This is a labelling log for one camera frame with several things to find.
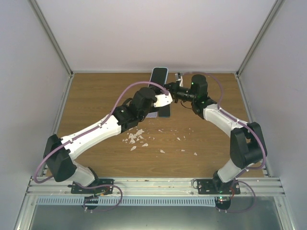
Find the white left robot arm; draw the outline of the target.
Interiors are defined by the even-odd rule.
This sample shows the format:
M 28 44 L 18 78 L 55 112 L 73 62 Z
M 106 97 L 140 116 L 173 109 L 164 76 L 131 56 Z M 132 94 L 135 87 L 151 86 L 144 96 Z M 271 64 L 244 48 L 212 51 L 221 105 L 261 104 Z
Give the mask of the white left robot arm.
M 61 138 L 56 134 L 50 136 L 43 163 L 48 166 L 56 182 L 72 180 L 87 193 L 95 193 L 99 188 L 97 176 L 75 160 L 89 148 L 137 126 L 154 109 L 171 102 L 172 96 L 168 91 L 158 92 L 154 87 L 142 87 L 131 99 L 114 107 L 104 118 L 83 130 Z

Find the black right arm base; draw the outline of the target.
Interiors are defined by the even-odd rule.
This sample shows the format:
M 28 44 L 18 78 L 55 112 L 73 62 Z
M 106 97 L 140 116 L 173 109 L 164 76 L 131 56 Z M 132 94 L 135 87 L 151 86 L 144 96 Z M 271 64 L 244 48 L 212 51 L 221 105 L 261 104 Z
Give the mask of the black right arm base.
M 220 179 L 193 179 L 192 187 L 198 190 L 199 195 L 239 195 L 240 186 L 234 180 L 222 183 Z

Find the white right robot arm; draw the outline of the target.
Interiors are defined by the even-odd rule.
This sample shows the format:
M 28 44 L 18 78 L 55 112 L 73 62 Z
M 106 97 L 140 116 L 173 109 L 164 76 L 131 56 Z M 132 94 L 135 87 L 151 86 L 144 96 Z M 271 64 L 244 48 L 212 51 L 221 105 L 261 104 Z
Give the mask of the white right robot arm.
M 165 85 L 173 100 L 190 102 L 196 115 L 217 126 L 230 138 L 230 159 L 213 174 L 213 190 L 223 194 L 241 174 L 265 165 L 267 150 L 261 127 L 256 122 L 248 123 L 234 117 L 220 106 L 220 102 L 211 99 L 204 75 L 193 75 L 189 88 L 183 87 L 182 82 L 178 73 L 176 82 Z

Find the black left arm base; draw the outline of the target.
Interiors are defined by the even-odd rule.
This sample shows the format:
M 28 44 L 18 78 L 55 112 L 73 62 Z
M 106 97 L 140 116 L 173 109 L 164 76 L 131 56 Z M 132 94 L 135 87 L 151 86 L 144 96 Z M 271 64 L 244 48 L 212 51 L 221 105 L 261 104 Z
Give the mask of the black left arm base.
M 72 194 L 108 195 L 113 193 L 113 183 L 114 179 L 98 178 L 85 188 L 75 182 L 68 185 L 68 188 L 71 189 Z

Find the phone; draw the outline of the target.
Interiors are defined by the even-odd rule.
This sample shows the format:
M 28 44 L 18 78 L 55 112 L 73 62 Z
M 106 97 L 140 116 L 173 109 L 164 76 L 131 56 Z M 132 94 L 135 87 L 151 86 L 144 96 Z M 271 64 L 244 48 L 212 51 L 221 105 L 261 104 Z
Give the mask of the phone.
M 158 117 L 158 112 L 150 112 L 147 114 L 146 118 L 157 118 Z
M 155 67 L 152 70 L 149 82 L 159 84 L 164 87 L 168 77 L 168 68 L 166 67 Z

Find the black smartphone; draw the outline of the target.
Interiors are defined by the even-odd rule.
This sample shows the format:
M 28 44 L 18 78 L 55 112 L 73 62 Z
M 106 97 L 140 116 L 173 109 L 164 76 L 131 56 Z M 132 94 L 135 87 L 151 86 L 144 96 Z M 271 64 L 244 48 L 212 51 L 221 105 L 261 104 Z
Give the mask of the black smartphone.
M 170 104 L 159 108 L 158 116 L 162 118 L 168 118 L 171 116 Z

